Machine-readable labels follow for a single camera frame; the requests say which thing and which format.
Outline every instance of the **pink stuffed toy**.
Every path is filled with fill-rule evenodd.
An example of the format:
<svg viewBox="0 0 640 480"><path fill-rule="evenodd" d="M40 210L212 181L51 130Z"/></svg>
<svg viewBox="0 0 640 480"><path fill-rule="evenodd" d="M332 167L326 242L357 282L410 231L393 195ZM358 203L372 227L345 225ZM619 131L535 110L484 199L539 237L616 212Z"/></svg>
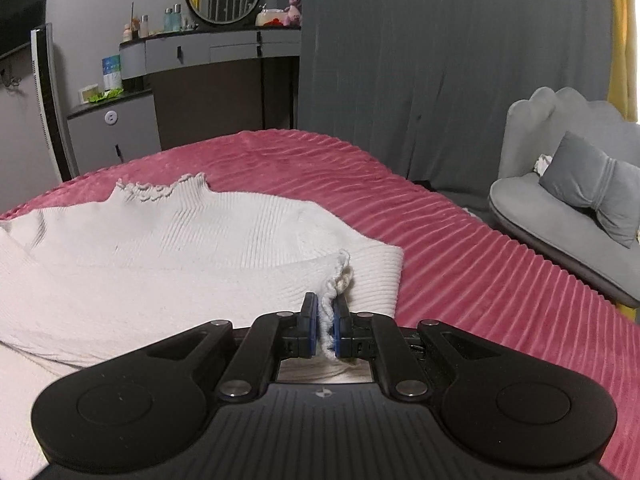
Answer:
<svg viewBox="0 0 640 480"><path fill-rule="evenodd" d="M284 26L302 26L302 0L289 0L289 7L284 9L287 15L284 17Z"/></svg>

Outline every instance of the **gray wall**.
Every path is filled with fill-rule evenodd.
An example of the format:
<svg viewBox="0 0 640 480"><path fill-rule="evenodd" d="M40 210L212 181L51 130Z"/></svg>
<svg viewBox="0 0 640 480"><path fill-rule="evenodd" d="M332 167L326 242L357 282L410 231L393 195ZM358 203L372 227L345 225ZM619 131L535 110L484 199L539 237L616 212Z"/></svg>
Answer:
<svg viewBox="0 0 640 480"><path fill-rule="evenodd" d="M164 9L184 0L47 0L47 21L53 24L58 53L60 100L64 110L78 104L78 89L102 86L103 57L118 53L122 31L135 12L149 15L150 30L162 28ZM266 0L268 6L276 0ZM179 81L174 84L183 86Z"/></svg>
<svg viewBox="0 0 640 480"><path fill-rule="evenodd" d="M21 50L0 61L12 65L20 86L0 85L0 214L57 185L38 113L31 73L31 51Z"/></svg>

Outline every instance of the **gray curtain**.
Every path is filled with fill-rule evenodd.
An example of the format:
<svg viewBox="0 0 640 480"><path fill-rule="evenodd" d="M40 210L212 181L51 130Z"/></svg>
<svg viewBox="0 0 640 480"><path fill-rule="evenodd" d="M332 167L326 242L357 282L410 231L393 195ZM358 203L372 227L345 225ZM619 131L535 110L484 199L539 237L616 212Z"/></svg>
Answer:
<svg viewBox="0 0 640 480"><path fill-rule="evenodd" d="M482 211L509 106L604 99L610 57L610 0L303 0L299 126Z"/></svg>

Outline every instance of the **drawer handle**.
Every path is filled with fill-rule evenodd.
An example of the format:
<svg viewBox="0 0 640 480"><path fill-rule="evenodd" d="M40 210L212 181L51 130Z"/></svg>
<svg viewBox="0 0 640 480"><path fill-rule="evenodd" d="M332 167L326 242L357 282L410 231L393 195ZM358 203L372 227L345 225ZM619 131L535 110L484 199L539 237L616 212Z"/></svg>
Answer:
<svg viewBox="0 0 640 480"><path fill-rule="evenodd" d="M124 164L124 157L122 156L122 152L120 151L120 147L116 144L116 155L120 159L120 162Z"/></svg>

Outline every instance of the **gray pillow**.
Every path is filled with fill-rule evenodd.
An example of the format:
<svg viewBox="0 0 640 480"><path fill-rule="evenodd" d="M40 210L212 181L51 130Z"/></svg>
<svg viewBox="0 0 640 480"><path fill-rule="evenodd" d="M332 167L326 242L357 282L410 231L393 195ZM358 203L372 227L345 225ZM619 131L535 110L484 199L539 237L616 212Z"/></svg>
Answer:
<svg viewBox="0 0 640 480"><path fill-rule="evenodd" d="M540 177L540 186L568 205L593 209L602 228L619 244L638 243L640 168L567 132Z"/></svg>

